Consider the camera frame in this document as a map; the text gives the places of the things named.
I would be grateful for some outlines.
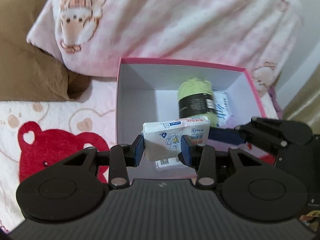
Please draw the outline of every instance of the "white wall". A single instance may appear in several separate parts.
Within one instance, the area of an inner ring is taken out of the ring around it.
[[[320,0],[300,0],[300,2],[303,6],[304,27],[276,86],[278,101],[282,108],[287,106],[320,63],[320,46],[317,46],[320,43]],[[299,73],[299,76],[296,75],[293,82],[292,77],[295,73]]]

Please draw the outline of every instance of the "qr code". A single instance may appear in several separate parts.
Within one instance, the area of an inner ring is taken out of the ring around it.
[[[168,159],[164,159],[164,160],[160,160],[161,165],[166,165],[169,164],[169,160]]]

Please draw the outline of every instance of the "pink and white fleece blanket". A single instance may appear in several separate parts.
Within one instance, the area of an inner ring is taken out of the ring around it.
[[[242,66],[263,95],[302,25],[298,0],[48,0],[27,41],[70,70],[116,77],[121,57]]]

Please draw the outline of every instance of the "gold curtain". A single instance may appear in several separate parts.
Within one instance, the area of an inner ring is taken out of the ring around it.
[[[284,119],[304,122],[320,134],[320,65],[285,108]]]

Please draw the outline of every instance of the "open cardboard box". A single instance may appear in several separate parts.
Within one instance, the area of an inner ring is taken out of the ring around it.
[[[265,117],[254,84],[244,68],[187,60],[123,58],[117,87],[117,143],[132,143],[145,122],[178,119],[178,88],[193,77],[210,81],[216,91],[227,92],[236,124],[248,123],[253,116]],[[185,166],[159,170],[155,162],[142,159],[138,168],[128,168],[128,174],[130,180],[195,175],[193,169]]]

